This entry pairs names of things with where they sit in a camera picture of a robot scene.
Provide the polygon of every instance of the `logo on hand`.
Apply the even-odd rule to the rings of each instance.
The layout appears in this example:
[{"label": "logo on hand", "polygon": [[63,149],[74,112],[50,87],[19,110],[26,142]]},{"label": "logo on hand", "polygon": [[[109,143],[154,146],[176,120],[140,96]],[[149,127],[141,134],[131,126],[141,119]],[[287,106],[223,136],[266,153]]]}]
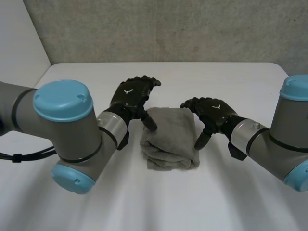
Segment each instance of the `logo on hand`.
[{"label": "logo on hand", "polygon": [[134,89],[131,89],[131,90],[124,90],[124,92],[126,93],[126,94],[128,94],[128,93],[130,93],[130,92],[132,92]]},{"label": "logo on hand", "polygon": [[217,108],[217,109],[220,109],[220,105],[219,106],[217,106],[217,107],[215,107],[215,106],[212,106],[213,108]]}]

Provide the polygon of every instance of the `robotic hand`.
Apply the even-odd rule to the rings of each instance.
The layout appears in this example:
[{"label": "robotic hand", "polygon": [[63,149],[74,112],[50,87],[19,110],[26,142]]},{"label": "robotic hand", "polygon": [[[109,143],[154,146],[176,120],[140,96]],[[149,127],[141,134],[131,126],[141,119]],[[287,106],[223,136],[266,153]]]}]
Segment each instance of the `robotic hand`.
[{"label": "robotic hand", "polygon": [[[145,111],[144,104],[149,99],[153,87],[161,86],[161,82],[147,76],[129,78],[122,82],[116,89],[106,112],[115,113],[126,123],[127,127],[132,119],[141,119],[143,124],[150,130],[157,130],[157,125],[150,115]],[[118,146],[123,149],[128,143],[129,131]]]},{"label": "robotic hand", "polygon": [[198,99],[194,97],[182,103],[180,108],[189,108],[205,124],[203,132],[194,146],[196,150],[203,149],[212,134],[222,133],[222,125],[230,116],[237,116],[236,112],[224,101],[212,98]]},{"label": "robotic hand", "polygon": [[308,75],[290,76],[280,90],[271,128],[239,117],[224,101],[192,98],[182,103],[205,124],[195,149],[202,149],[214,133],[229,139],[231,156],[247,156],[293,189],[308,190]]}]

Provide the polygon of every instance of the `gray wall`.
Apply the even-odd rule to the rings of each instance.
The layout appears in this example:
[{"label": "gray wall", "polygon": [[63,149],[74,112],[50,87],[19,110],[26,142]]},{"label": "gray wall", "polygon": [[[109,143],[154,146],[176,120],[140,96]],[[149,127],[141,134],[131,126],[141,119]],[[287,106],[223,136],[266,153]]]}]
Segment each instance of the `gray wall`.
[{"label": "gray wall", "polygon": [[24,0],[52,64],[273,62],[308,73],[308,0]]}]

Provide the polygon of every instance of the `folded towel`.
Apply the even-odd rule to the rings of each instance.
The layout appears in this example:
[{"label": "folded towel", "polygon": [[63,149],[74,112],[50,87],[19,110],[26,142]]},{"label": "folded towel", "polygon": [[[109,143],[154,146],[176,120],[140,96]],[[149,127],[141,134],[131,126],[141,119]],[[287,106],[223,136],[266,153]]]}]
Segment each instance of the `folded towel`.
[{"label": "folded towel", "polygon": [[140,146],[148,169],[192,169],[199,166],[193,113],[186,108],[150,108],[157,130],[143,129]]}]

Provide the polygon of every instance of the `light blue cap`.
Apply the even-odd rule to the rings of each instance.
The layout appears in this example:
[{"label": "light blue cap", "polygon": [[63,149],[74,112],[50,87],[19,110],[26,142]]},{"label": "light blue cap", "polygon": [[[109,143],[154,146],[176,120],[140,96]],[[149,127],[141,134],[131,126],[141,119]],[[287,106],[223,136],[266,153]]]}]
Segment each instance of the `light blue cap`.
[{"label": "light blue cap", "polygon": [[308,160],[296,166],[284,179],[291,188],[304,192],[308,190]]},{"label": "light blue cap", "polygon": [[286,78],[280,90],[280,96],[293,101],[308,101],[308,75]]},{"label": "light blue cap", "polygon": [[47,120],[73,122],[92,111],[93,99],[83,83],[59,80],[39,88],[33,96],[33,106]]},{"label": "light blue cap", "polygon": [[95,184],[95,181],[86,174],[60,164],[53,167],[51,176],[62,188],[77,194],[86,194]]}]

